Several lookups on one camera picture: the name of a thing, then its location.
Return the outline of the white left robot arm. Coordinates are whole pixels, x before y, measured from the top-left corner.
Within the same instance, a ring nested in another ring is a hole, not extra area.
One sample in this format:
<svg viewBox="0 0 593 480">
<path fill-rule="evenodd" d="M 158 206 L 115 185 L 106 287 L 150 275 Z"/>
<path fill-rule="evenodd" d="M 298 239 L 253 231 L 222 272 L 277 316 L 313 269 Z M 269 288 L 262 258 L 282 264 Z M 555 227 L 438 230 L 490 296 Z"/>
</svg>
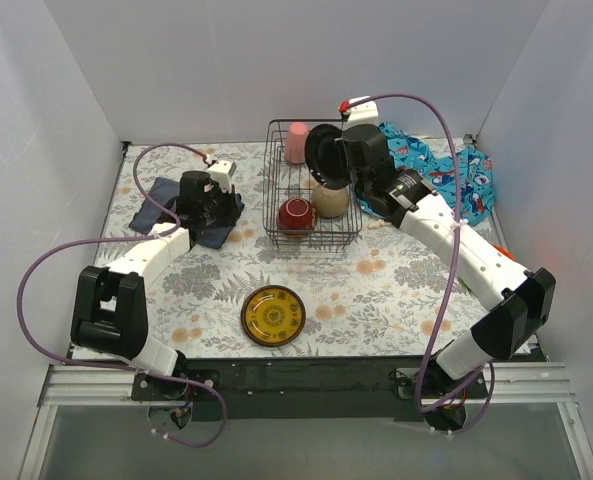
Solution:
<svg viewBox="0 0 593 480">
<path fill-rule="evenodd" d="M 156 373 L 154 387 L 169 400 L 187 392 L 189 377 L 179 369 L 180 353 L 150 333 L 147 289 L 195 244 L 218 249 L 227 239 L 244 208 L 233 184 L 233 168 L 225 162 L 183 173 L 179 195 L 166 206 L 179 223 L 162 214 L 150 231 L 150 240 L 137 243 L 102 268 L 90 266 L 79 275 L 72 343 Z"/>
</svg>

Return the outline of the black bowl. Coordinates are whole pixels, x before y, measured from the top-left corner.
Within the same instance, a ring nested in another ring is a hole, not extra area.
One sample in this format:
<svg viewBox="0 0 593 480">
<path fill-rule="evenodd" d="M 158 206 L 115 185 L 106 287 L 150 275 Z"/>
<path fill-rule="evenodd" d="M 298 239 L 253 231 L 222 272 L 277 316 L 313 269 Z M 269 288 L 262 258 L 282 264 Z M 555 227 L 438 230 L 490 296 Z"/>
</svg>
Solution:
<svg viewBox="0 0 593 480">
<path fill-rule="evenodd" d="M 309 132 L 305 142 L 305 160 L 310 175 L 319 185 L 330 190 L 341 190 L 349 183 L 340 138 L 338 127 L 320 124 Z"/>
</svg>

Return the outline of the red bowl cream inside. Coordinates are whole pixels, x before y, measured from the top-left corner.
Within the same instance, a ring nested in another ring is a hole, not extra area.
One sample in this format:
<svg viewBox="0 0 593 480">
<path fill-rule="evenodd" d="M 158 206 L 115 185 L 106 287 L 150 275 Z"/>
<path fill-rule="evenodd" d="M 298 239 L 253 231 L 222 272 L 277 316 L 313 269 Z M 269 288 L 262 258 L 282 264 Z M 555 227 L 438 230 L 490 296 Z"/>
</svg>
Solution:
<svg viewBox="0 0 593 480">
<path fill-rule="evenodd" d="M 317 222 L 314 205 L 301 197 L 284 201 L 277 214 L 278 229 L 289 237 L 304 237 L 311 233 Z"/>
</svg>

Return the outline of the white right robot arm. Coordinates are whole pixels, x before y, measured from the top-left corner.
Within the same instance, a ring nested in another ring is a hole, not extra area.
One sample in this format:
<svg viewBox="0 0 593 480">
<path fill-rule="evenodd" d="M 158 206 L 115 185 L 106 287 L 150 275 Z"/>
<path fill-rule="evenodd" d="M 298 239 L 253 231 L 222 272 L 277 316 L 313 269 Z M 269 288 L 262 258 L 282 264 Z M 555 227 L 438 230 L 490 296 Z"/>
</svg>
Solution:
<svg viewBox="0 0 593 480">
<path fill-rule="evenodd" d="M 387 138 L 371 124 L 341 136 L 352 185 L 359 197 L 386 221 L 408 234 L 450 267 L 486 309 L 466 333 L 421 364 L 416 384 L 451 397 L 465 377 L 485 363 L 508 360 L 546 323 L 556 280 L 545 268 L 535 271 L 503 255 L 464 221 L 431 181 L 398 167 Z"/>
</svg>

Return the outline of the pink plastic cup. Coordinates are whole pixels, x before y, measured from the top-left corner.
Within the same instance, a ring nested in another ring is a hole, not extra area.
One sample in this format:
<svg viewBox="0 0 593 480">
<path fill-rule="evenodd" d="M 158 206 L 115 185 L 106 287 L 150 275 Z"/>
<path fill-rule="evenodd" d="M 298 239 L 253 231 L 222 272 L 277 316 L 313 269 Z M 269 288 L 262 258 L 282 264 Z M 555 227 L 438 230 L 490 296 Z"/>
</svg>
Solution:
<svg viewBox="0 0 593 480">
<path fill-rule="evenodd" d="M 285 140 L 284 156 L 291 164 L 303 164 L 305 160 L 305 144 L 309 135 L 309 127 L 303 122 L 290 124 Z"/>
</svg>

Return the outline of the yellow patterned plate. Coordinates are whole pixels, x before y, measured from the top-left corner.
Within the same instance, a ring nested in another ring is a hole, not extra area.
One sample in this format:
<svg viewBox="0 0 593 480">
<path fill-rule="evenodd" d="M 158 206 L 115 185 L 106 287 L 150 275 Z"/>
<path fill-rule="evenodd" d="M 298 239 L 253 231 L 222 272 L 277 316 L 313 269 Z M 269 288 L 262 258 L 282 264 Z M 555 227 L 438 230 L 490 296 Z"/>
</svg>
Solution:
<svg viewBox="0 0 593 480">
<path fill-rule="evenodd" d="M 280 285 L 256 289 L 245 299 L 240 312 L 243 332 L 254 343 L 277 348 L 295 340 L 306 323 L 301 297 Z"/>
</svg>

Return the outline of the beige ceramic bowl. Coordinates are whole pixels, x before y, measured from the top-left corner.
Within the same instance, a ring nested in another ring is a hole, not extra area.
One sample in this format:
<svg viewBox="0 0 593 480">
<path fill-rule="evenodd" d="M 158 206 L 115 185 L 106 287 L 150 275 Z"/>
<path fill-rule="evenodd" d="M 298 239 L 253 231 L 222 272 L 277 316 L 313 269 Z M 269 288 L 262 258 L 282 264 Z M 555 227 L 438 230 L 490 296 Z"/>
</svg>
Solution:
<svg viewBox="0 0 593 480">
<path fill-rule="evenodd" d="M 311 195 L 311 203 L 317 214 L 323 218 L 336 218 L 344 215 L 349 207 L 349 193 L 346 189 L 332 190 L 317 186 Z"/>
</svg>

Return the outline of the black wire dish rack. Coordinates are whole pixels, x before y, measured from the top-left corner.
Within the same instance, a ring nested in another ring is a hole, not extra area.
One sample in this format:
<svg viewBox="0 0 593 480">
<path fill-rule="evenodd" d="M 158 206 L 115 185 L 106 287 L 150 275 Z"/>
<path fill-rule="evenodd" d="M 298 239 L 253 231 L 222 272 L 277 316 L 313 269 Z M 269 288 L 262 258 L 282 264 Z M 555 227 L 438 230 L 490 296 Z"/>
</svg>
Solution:
<svg viewBox="0 0 593 480">
<path fill-rule="evenodd" d="M 310 133 L 330 136 L 320 153 L 333 150 L 343 123 L 333 119 L 278 118 L 267 127 L 262 224 L 279 250 L 340 251 L 358 239 L 362 218 L 351 189 L 323 188 L 305 162 Z"/>
</svg>

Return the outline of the orange plastic plate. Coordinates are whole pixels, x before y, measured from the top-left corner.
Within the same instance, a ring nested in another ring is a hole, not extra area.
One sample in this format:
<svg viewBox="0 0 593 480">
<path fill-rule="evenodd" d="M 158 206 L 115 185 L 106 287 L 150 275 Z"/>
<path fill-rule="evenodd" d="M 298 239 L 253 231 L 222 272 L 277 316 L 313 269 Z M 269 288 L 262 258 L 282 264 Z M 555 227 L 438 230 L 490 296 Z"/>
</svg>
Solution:
<svg viewBox="0 0 593 480">
<path fill-rule="evenodd" d="M 502 246 L 496 245 L 496 244 L 494 244 L 493 246 L 502 255 L 506 256 L 507 258 L 509 258 L 511 260 L 515 260 L 514 256 L 509 251 L 507 251 L 505 248 L 503 248 Z"/>
</svg>

